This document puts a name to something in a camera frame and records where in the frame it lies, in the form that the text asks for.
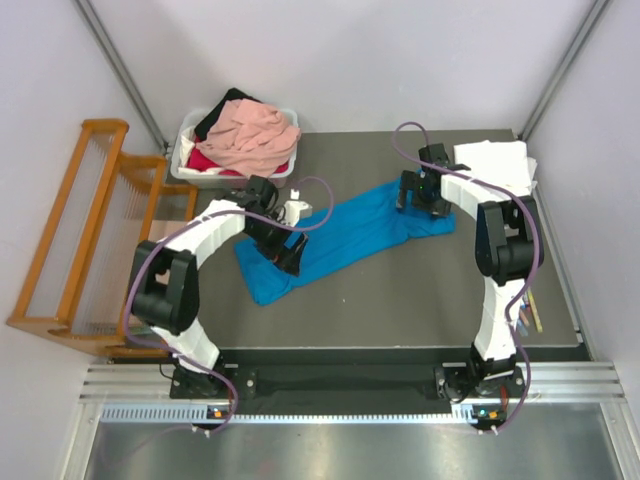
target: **red cloth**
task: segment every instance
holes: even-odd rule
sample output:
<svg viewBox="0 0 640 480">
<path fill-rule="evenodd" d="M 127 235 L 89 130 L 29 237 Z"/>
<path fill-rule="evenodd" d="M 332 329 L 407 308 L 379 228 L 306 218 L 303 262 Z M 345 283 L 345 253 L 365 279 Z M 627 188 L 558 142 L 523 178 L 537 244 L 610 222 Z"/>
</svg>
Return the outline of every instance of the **red cloth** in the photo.
<svg viewBox="0 0 640 480">
<path fill-rule="evenodd" d="M 207 157 L 205 157 L 200 150 L 194 148 L 191 150 L 189 160 L 187 160 L 187 168 L 193 168 L 194 170 L 198 170 L 199 172 L 204 172 L 206 170 L 209 170 L 210 168 L 220 168 L 220 165 L 212 162 Z M 289 168 L 289 161 L 276 168 L 275 173 L 286 172 L 287 168 Z M 242 176 L 242 174 L 236 172 L 235 170 L 223 170 L 218 175 L 229 175 L 233 177 Z"/>
</svg>

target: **gray tabletop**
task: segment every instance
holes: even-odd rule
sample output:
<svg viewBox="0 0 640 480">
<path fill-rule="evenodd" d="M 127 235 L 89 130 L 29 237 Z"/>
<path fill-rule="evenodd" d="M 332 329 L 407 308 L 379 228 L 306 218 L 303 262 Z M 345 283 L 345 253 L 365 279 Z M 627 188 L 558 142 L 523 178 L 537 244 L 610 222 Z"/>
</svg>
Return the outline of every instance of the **gray tabletop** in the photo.
<svg viewBox="0 0 640 480">
<path fill-rule="evenodd" d="M 444 142 L 453 155 L 455 144 L 510 141 L 513 135 L 510 130 L 435 131 L 431 139 Z M 423 143 L 417 132 L 403 133 L 401 140 L 411 153 Z M 291 183 L 320 176 L 332 186 L 336 202 L 344 202 L 413 168 L 393 151 L 389 132 L 305 134 Z M 301 193 L 316 210 L 328 206 L 322 186 L 304 184 Z M 198 211 L 214 195 L 202 190 Z M 200 321 L 222 348 L 468 346 L 480 325 L 484 283 L 473 256 L 474 222 L 464 212 L 456 215 L 451 235 L 410 240 L 265 307 L 251 299 L 233 241 L 227 242 L 200 269 Z M 533 293 L 544 333 L 530 328 L 525 344 L 576 345 L 551 255 Z"/>
</svg>

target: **blue cloth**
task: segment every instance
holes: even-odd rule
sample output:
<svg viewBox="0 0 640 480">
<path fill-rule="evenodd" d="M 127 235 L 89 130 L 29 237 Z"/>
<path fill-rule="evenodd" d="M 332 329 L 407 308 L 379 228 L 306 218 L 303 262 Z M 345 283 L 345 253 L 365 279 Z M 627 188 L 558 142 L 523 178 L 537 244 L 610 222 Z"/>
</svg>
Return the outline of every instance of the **blue cloth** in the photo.
<svg viewBox="0 0 640 480">
<path fill-rule="evenodd" d="M 278 270 L 262 256 L 252 239 L 235 245 L 240 269 L 251 296 L 259 305 L 269 305 L 292 289 L 301 287 L 410 238 L 451 233 L 455 218 L 432 218 L 410 206 L 400 213 L 396 197 L 400 181 L 376 187 L 348 202 L 336 205 L 329 221 L 308 232 L 309 242 L 300 261 L 300 276 Z M 307 227 L 324 218 L 326 210 L 301 220 L 297 226 Z M 288 245 L 298 238 L 294 233 Z"/>
</svg>

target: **pink cloth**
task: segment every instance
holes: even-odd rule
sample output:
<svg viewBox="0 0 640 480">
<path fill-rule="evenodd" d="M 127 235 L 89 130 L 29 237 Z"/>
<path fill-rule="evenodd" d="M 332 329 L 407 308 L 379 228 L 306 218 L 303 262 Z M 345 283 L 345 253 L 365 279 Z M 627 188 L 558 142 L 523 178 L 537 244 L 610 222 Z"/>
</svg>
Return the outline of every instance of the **pink cloth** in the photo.
<svg viewBox="0 0 640 480">
<path fill-rule="evenodd" d="M 206 140 L 196 148 L 212 162 L 245 177 L 269 177 L 286 163 L 300 138 L 281 111 L 253 100 L 225 103 Z"/>
</svg>

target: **white box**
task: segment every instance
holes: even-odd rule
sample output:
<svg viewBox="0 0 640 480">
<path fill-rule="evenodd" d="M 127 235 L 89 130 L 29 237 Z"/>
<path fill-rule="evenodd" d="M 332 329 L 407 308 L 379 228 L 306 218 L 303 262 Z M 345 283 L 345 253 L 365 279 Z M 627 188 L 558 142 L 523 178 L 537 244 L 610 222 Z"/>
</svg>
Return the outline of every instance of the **white box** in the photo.
<svg viewBox="0 0 640 480">
<path fill-rule="evenodd" d="M 200 121 L 209 114 L 211 108 L 198 108 L 190 112 L 180 125 L 178 136 L 176 138 L 175 146 L 173 147 L 173 154 L 171 155 L 171 175 L 180 180 L 185 180 L 192 185 L 196 185 L 199 188 L 244 188 L 248 179 L 239 175 L 218 175 L 215 173 L 186 173 L 179 170 L 180 167 L 180 133 L 189 127 L 195 127 Z M 293 110 L 287 108 L 281 108 L 280 111 L 287 117 L 289 123 L 295 127 L 298 126 L 298 115 Z M 269 177 L 274 185 L 278 188 L 284 187 L 287 182 L 287 177 L 293 172 L 293 167 L 296 163 L 296 156 L 298 153 L 298 146 L 293 150 L 291 157 L 289 158 L 289 166 L 287 170 L 280 173 L 274 173 Z"/>
</svg>

